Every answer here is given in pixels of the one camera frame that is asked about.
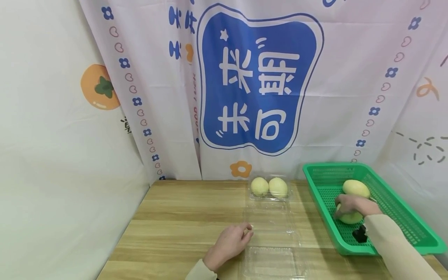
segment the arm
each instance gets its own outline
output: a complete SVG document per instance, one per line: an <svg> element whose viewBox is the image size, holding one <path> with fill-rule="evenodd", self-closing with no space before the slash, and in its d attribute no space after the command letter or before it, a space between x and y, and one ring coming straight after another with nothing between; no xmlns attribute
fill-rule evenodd
<svg viewBox="0 0 448 280"><path fill-rule="evenodd" d="M366 235L383 257L384 263L396 280L439 280L439 275L407 241L398 225L384 215L378 205L364 197L341 194L335 204L341 207L335 218L357 211L364 217Z"/></svg>
<svg viewBox="0 0 448 280"><path fill-rule="evenodd" d="M387 215L364 218L367 236L372 241L393 279L439 280L440 276L406 240L398 225Z"/></svg>
<svg viewBox="0 0 448 280"><path fill-rule="evenodd" d="M208 269L202 259L200 259L185 280L216 280L217 278L218 275Z"/></svg>
<svg viewBox="0 0 448 280"><path fill-rule="evenodd" d="M254 235L251 230L252 226L249 223L232 225L224 229L215 245L196 263L185 280L216 280L218 276L215 272L246 248Z"/></svg>

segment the person's left hand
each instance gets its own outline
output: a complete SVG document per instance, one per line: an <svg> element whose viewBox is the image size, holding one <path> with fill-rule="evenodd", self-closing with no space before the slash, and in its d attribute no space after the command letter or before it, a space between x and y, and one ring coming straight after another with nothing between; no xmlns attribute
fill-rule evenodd
<svg viewBox="0 0 448 280"><path fill-rule="evenodd" d="M221 232L215 245L213 245L205 254L202 261L211 271L218 270L226 261L239 255L247 246L254 232L244 231L252 230L249 223L231 225Z"/></svg>

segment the clear plastic clamshell container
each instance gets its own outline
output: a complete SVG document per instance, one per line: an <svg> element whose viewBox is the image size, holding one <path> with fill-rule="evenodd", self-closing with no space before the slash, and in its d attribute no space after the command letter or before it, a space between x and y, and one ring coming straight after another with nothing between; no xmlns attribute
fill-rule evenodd
<svg viewBox="0 0 448 280"><path fill-rule="evenodd" d="M288 195L285 198L270 194L256 196L250 190L252 180L249 180L244 220L252 225L254 236L240 264L240 279L306 279L306 258L300 248L300 236L289 205L292 195L289 180L282 175L261 177L268 182L275 177L281 178L288 185Z"/></svg>

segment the white chinese characters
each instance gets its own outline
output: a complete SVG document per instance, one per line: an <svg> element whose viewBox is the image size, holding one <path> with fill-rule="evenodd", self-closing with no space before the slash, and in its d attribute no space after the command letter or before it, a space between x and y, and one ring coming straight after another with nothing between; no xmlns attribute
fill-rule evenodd
<svg viewBox="0 0 448 280"><path fill-rule="evenodd" d="M247 86L245 78L252 77L253 71L245 69L249 67L251 55L252 52L250 50L247 50L246 57L244 58L243 63L240 65L240 50L236 49L235 52L230 51L230 56L233 58L233 61L235 61L235 64L232 64L228 61L228 47L224 47L223 62L220 63L220 69L223 70L223 86L228 85L228 83L233 84L238 81L239 88L241 89L241 86L243 86L246 93L250 93L250 89ZM228 72L230 70L237 71L238 76L233 76L229 79Z"/></svg>
<svg viewBox="0 0 448 280"><path fill-rule="evenodd" d="M250 120L248 117L243 116L247 111L246 103L243 104L241 110L238 111L238 103L233 103L232 116L228 115L228 107L223 107L223 115L218 117L218 120L222 123L222 131L228 132L228 123L232 123L232 133L238 133L238 125L240 125L245 132L249 131L248 123ZM280 116L280 121L269 121L262 127L262 120L270 116ZM258 110L257 120L255 122L255 139L259 140L274 140L279 134L280 124L283 124L286 120L286 112L283 110L275 109L265 113L260 109ZM268 135L267 131L270 127L274 127L274 133Z"/></svg>
<svg viewBox="0 0 448 280"><path fill-rule="evenodd" d="M244 114L247 111L247 105L246 103L243 104L243 107L240 110L240 114ZM238 123L241 125L241 127L244 129L244 131L248 131L249 128L247 127L246 122L250 122L249 118L246 116L239 116L238 115L238 103L235 102L233 104L233 116L229 117L227 114L227 106L223 107L223 115L218 117L218 120L223 123L223 129L222 131L227 132L227 124L229 122L233 123L233 133L238 133Z"/></svg>
<svg viewBox="0 0 448 280"><path fill-rule="evenodd" d="M281 60L279 66L274 66L274 59L288 59L298 60L300 56L293 53L281 53L281 52L262 52L258 56L258 71L262 72L258 76L258 80L261 82L261 87L258 90L262 95L266 93L277 93L283 95L286 93L289 95L291 90L285 86L285 82L290 82L294 76L291 73L296 72L295 67L286 67L286 62ZM267 65L263 64L263 61L268 59ZM281 73L280 75L265 75L263 72Z"/></svg>
<svg viewBox="0 0 448 280"><path fill-rule="evenodd" d="M286 120L286 112L283 110L278 110L278 109L270 110L270 111L267 111L266 113L263 113L263 111L261 109L258 110L257 123L255 124L255 139L257 139L257 140L260 139L261 121L269 116L275 116L275 115L280 116L281 124L283 124L284 121ZM268 135L267 130L271 126L273 126L275 128L275 132L273 135ZM279 122L278 121L267 122L261 132L261 138L264 140L274 140L277 138L278 135L279 135Z"/></svg>

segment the persimmon illustration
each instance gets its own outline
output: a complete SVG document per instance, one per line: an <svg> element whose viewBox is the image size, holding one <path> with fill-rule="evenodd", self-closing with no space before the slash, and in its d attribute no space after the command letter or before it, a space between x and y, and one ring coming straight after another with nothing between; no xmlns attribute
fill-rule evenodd
<svg viewBox="0 0 448 280"><path fill-rule="evenodd" d="M84 97L95 108L113 110L120 105L106 67L90 65L81 77Z"/></svg>

